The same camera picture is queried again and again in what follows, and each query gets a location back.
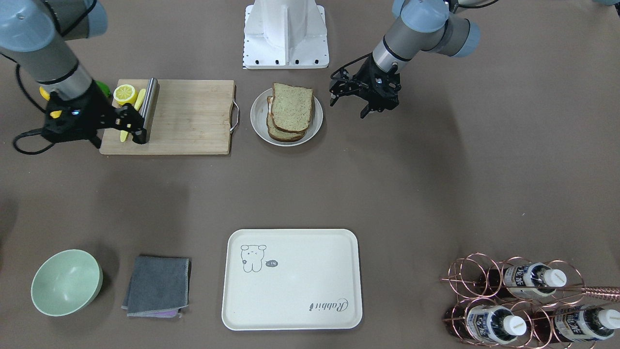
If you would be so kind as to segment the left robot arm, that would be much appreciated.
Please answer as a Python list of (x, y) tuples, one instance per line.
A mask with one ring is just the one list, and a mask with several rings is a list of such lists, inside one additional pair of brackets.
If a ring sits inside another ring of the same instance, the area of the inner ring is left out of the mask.
[(467, 57), (479, 45), (478, 25), (457, 16), (458, 0), (395, 0), (395, 21), (371, 53), (360, 57), (361, 67), (350, 74), (342, 66), (330, 79), (330, 106), (339, 98), (357, 96), (366, 101), (361, 118), (399, 105), (400, 73), (419, 52)]

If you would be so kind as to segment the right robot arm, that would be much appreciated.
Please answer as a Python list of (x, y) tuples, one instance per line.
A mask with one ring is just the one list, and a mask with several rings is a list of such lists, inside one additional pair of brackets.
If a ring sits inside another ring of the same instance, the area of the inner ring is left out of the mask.
[(69, 40), (100, 36), (107, 31), (106, 9), (97, 0), (3, 0), (0, 3), (2, 55), (25, 69), (49, 93), (44, 126), (18, 135), (40, 136), (50, 146), (89, 141), (99, 148), (99, 130), (127, 131), (133, 142), (148, 141), (145, 119), (124, 102), (119, 108), (76, 57)]

